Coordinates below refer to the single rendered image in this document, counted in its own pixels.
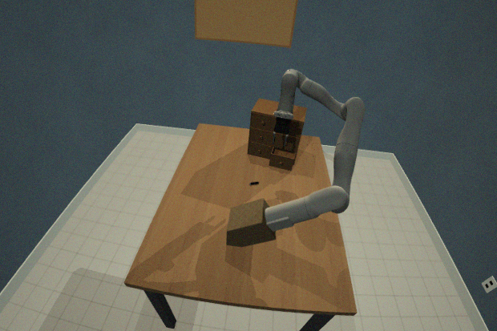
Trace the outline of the dark brown drawer front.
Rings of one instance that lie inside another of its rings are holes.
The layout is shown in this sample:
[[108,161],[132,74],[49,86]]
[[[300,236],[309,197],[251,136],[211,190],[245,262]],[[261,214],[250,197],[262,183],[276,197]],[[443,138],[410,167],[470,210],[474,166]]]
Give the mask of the dark brown drawer front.
[[296,152],[278,147],[273,147],[273,149],[270,156],[269,166],[292,171]]
[[275,138],[275,142],[274,142],[273,146],[275,146],[275,147],[282,147],[282,148],[293,150],[293,151],[297,150],[297,145],[298,145],[299,138],[293,137],[293,136],[289,135],[288,138],[287,138],[287,140],[286,140],[286,145],[284,147],[284,142],[285,142],[285,136],[286,135],[276,133],[275,136],[276,136],[276,138]]
[[273,132],[251,127],[250,141],[273,145]]
[[276,117],[274,116],[262,115],[253,112],[251,127],[274,131],[276,121]]
[[300,137],[302,124],[303,123],[297,121],[291,121],[289,135]]
[[271,151],[272,151],[272,146],[249,142],[249,150],[248,150],[249,154],[258,155],[270,159]]

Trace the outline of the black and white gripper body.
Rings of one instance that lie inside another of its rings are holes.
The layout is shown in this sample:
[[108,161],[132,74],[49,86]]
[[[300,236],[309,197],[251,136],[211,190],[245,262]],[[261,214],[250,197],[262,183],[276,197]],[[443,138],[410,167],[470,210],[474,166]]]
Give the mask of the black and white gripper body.
[[274,131],[288,135],[289,124],[291,119],[293,119],[293,105],[284,105],[279,101],[277,111],[274,111],[274,116],[277,120]]

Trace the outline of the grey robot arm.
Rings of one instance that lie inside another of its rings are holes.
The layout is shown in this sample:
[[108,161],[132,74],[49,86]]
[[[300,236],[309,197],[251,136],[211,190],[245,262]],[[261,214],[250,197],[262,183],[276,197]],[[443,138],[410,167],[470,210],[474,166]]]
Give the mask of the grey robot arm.
[[[298,81],[298,82],[297,82]],[[358,142],[365,104],[358,97],[339,103],[320,84],[299,71],[289,69],[281,80],[280,103],[293,105],[296,87],[345,120],[333,158],[333,184],[308,196],[265,209],[267,226],[274,232],[330,212],[342,213],[350,203],[350,185],[358,153]],[[346,113],[348,112],[348,116]],[[347,193],[347,194],[346,194]]]

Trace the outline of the brown wooden chest of drawers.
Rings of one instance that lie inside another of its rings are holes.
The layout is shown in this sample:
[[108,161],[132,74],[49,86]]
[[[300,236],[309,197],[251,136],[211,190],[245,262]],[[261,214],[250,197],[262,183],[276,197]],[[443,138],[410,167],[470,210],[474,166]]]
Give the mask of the brown wooden chest of drawers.
[[[248,141],[249,142],[254,142],[254,141],[250,141],[250,132],[251,132],[251,123],[252,123],[252,114],[253,114],[253,112],[259,113],[259,114],[262,114],[262,115],[274,116],[274,111],[277,110],[278,103],[279,102],[275,102],[275,101],[271,101],[271,100],[267,100],[267,99],[258,99],[257,100],[255,106],[251,110],[249,137],[248,137]],[[303,129],[304,122],[305,122],[306,110],[307,110],[306,107],[299,107],[299,106],[293,105],[293,119],[292,119],[292,121],[297,121],[297,122],[303,123],[302,124],[302,129]],[[301,133],[302,133],[302,129],[301,129]],[[290,136],[297,137],[297,136],[294,136],[294,135],[290,135]],[[300,134],[300,137],[297,137],[297,138],[301,139],[301,134]],[[300,139],[299,139],[299,142],[298,142],[298,145],[297,145],[297,150],[298,150],[298,147],[299,147]],[[249,154],[249,142],[248,142],[248,154]],[[257,143],[257,142],[254,142],[254,143]],[[296,156],[297,156],[297,150],[295,151],[296,152]],[[252,155],[252,154],[249,154],[249,155]],[[296,159],[296,156],[295,156],[295,159]]]

